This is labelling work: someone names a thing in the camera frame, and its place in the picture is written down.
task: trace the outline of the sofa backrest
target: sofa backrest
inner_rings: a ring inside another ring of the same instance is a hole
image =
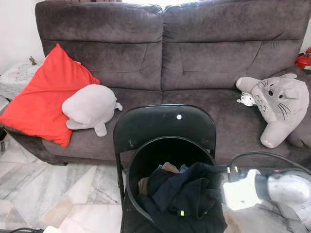
[[[59,43],[108,87],[160,90],[163,12],[156,5],[40,2],[44,54]]]
[[[235,88],[294,65],[309,0],[209,0],[164,12],[162,89]]]

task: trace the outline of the plush toy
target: plush toy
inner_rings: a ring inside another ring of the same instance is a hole
[[[62,105],[63,113],[69,117],[66,122],[69,129],[94,128],[99,137],[107,134],[105,123],[111,120],[115,109],[122,111],[122,106],[113,91],[97,84],[82,88]]]
[[[307,112],[309,92],[295,74],[258,80],[241,77],[236,86],[251,93],[267,127],[260,140],[266,147],[277,147],[298,126]]]

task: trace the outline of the white wall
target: white wall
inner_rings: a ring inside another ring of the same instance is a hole
[[[300,52],[304,52],[308,47],[311,47],[311,19],[309,20],[307,32],[302,42]]]
[[[0,75],[17,62],[44,54],[35,23],[35,4],[42,0],[0,0]]]

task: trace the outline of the gray sofa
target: gray sofa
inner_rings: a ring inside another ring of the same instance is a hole
[[[209,0],[170,6],[128,3],[40,2],[35,8],[45,55],[60,43],[116,94],[124,110],[107,124],[73,132],[67,148],[6,129],[50,163],[114,163],[112,134],[134,107],[182,103],[198,106],[216,123],[216,162],[246,151],[269,151],[311,167],[311,109],[275,149],[259,140],[266,122],[257,107],[236,102],[241,76],[264,79],[287,72],[311,86],[295,65],[310,18],[309,0]],[[126,164],[131,153],[122,156]],[[242,166],[279,166],[253,156]]]

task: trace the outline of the marble floor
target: marble floor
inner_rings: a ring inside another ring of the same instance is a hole
[[[122,211],[115,166],[52,166],[10,136],[5,143],[8,150],[0,155],[0,229],[51,225],[63,233],[120,232]],[[224,216],[228,223],[225,233],[296,232],[269,203],[241,211],[224,206]]]

